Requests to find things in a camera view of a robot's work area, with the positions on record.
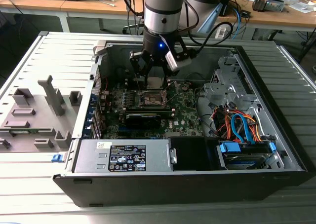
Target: robotic arm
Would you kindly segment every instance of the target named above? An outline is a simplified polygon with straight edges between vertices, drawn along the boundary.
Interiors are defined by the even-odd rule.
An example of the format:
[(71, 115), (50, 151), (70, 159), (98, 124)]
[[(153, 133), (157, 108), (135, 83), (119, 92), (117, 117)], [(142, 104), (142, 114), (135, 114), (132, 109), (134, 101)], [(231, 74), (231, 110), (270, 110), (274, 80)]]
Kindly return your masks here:
[[(183, 1), (145, 1), (143, 49), (141, 52), (130, 53), (130, 61), (135, 73), (145, 78), (145, 86), (147, 85), (147, 75), (153, 66), (162, 67), (166, 79), (169, 76), (176, 75), (180, 68), (189, 65), (191, 59), (197, 55), (194, 49), (186, 48), (180, 36), (180, 33), (184, 30), (178, 30)], [(140, 58), (145, 61), (145, 65), (142, 67), (139, 64)]]

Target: motherboard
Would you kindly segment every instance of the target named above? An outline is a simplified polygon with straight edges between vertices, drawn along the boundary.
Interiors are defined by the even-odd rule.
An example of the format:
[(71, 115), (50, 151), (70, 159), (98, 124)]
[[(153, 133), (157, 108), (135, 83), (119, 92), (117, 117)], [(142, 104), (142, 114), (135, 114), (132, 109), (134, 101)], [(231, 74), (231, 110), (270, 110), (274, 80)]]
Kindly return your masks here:
[(195, 92), (196, 88), (184, 81), (172, 81), (164, 90), (130, 90), (118, 84), (106, 97), (103, 138), (203, 136)]

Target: wooden desk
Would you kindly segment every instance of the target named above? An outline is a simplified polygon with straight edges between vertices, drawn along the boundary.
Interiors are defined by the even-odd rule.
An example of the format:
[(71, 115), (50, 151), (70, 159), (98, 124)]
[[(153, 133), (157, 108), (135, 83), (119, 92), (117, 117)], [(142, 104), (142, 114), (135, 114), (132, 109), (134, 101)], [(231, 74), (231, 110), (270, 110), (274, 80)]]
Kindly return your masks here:
[[(14, 4), (25, 14), (53, 15), (60, 18), (63, 30), (69, 32), (68, 17), (98, 18), (102, 19), (126, 19), (127, 11), (123, 0), (115, 0), (116, 6), (112, 7), (98, 0), (12, 0)], [(142, 0), (135, 0), (136, 11), (142, 11)], [(252, 10), (252, 2), (237, 0), (244, 10), (251, 12), (251, 18), (247, 24), (247, 34), (252, 36), (256, 28), (278, 29), (290, 31), (311, 32), (316, 26), (316, 13), (301, 13), (288, 6), (283, 12), (257, 12)], [(19, 13), (9, 0), (0, 0), (2, 12)], [(219, 17), (218, 22), (234, 22), (236, 17), (231, 13), (225, 17)]]
[[(61, 10), (67, 11), (67, 12), (127, 15), (126, 4), (124, 0), (115, 0), (114, 2), (105, 1), (105, 2), (113, 3), (115, 4), (115, 7), (104, 4), (103, 2), (98, 1), (98, 0), (80, 0), (80, 1), (65, 1), (61, 5)], [(135, 0), (135, 6), (136, 6), (137, 12), (143, 11), (142, 0)]]
[[(64, 0), (11, 0), (19, 9), (60, 11)], [(0, 0), (0, 7), (15, 8), (9, 0)]]
[(249, 19), (250, 24), (258, 24), (258, 25), (277, 25), (280, 26), (290, 26), (290, 27), (306, 27), (306, 28), (314, 28), (316, 27), (316, 13), (301, 13), (289, 6), (286, 6), (283, 12), (273, 12), (273, 11), (265, 11), (265, 12), (257, 12), (252, 10), (252, 1), (248, 3), (246, 1), (237, 0), (237, 3), (240, 6), (245, 5), (242, 9), (251, 12), (251, 17)]

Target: warning label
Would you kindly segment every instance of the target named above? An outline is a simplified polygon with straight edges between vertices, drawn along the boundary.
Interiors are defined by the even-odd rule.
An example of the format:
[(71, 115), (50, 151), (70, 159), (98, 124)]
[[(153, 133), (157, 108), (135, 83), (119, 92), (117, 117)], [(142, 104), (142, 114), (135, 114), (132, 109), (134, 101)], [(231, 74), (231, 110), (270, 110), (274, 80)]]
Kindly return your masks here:
[(146, 171), (146, 146), (111, 146), (109, 171)]

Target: sticker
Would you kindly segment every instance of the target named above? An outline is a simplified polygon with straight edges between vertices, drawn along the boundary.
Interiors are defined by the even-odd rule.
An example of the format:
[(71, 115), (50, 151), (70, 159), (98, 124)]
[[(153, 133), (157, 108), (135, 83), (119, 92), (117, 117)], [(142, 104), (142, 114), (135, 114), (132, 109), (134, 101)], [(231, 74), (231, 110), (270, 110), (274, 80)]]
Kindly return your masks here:
[(11, 134), (29, 134), (29, 131), (11, 131)]
[(146, 146), (110, 146), (109, 171), (146, 171)]
[(97, 142), (97, 149), (110, 149), (112, 142)]

